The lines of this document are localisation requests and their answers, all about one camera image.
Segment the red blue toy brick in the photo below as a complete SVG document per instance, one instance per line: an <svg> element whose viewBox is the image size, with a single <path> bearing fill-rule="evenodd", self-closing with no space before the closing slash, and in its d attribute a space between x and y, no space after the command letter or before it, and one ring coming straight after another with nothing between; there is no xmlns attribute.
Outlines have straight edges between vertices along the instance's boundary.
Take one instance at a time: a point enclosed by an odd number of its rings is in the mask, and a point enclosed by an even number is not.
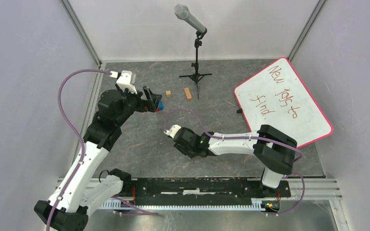
<svg viewBox="0 0 370 231"><path fill-rule="evenodd" d="M156 112L159 112L159 111L162 111L162 110L164 110L163 101L159 100Z"/></svg>

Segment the pink-framed whiteboard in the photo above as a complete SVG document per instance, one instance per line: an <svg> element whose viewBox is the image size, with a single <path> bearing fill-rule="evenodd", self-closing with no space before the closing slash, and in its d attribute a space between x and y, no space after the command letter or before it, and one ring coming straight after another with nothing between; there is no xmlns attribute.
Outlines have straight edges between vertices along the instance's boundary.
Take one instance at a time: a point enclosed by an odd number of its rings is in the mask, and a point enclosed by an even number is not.
<svg viewBox="0 0 370 231"><path fill-rule="evenodd" d="M333 133L327 119L290 61L281 57L235 87L247 125L271 125L301 148Z"/></svg>

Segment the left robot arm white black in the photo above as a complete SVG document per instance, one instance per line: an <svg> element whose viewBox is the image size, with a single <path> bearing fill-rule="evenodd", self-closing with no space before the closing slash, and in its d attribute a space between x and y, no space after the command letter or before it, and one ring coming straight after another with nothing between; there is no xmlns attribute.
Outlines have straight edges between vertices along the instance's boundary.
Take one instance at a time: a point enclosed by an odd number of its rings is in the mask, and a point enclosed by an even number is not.
<svg viewBox="0 0 370 231"><path fill-rule="evenodd" d="M134 195L131 175L114 169L89 192L86 187L95 170L121 136L121 126L134 113L156 112L162 95L149 87L135 93L117 87L100 96L92 123L80 139L81 150L64 180L48 200L39 200L34 211L46 228L58 231L82 231L91 214L108 199Z"/></svg>

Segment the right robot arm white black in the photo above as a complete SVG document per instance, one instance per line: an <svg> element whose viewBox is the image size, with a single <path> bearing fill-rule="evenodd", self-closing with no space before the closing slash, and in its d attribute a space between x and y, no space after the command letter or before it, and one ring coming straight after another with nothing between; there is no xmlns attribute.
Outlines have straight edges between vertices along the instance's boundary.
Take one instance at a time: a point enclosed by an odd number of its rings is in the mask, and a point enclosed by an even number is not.
<svg viewBox="0 0 370 231"><path fill-rule="evenodd" d="M292 173L295 155L299 152L295 139L270 125L261 125L256 133L204 132L201 135L189 128L172 125L164 133L173 139L178 151L190 158L224 154L256 156L265 166L259 183L259 191L264 196L272 196L278 191L282 178Z"/></svg>

